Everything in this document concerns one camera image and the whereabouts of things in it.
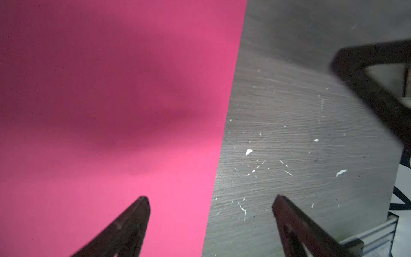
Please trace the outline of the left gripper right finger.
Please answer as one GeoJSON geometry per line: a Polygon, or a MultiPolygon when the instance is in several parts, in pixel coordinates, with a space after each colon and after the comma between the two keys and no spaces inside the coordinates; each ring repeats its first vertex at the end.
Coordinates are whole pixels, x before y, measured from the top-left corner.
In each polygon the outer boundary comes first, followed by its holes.
{"type": "Polygon", "coordinates": [[[272,210],[286,257],[361,257],[365,243],[354,238],[340,244],[286,196],[278,195],[272,210]]]}

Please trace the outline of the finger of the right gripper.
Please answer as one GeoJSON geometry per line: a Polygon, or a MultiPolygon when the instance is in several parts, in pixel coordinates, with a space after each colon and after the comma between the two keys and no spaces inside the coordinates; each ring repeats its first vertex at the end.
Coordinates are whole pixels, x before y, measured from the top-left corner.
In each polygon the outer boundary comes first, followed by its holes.
{"type": "Polygon", "coordinates": [[[374,65],[411,61],[410,39],[339,49],[330,69],[405,146],[411,144],[411,109],[366,73],[374,65]]]}

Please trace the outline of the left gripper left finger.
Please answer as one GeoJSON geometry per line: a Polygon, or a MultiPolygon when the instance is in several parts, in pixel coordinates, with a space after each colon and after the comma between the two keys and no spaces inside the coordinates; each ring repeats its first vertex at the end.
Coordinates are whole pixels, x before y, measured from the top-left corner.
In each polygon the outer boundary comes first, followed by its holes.
{"type": "Polygon", "coordinates": [[[150,218],[149,199],[139,197],[74,257],[138,257],[150,218]]]}

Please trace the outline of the magenta paper sheet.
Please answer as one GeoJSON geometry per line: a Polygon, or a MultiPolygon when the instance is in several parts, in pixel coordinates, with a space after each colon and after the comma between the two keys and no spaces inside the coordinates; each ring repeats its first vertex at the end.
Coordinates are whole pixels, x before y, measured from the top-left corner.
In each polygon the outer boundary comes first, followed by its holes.
{"type": "Polygon", "coordinates": [[[202,254],[246,1],[1,2],[1,256],[68,257],[139,196],[202,254]]]}

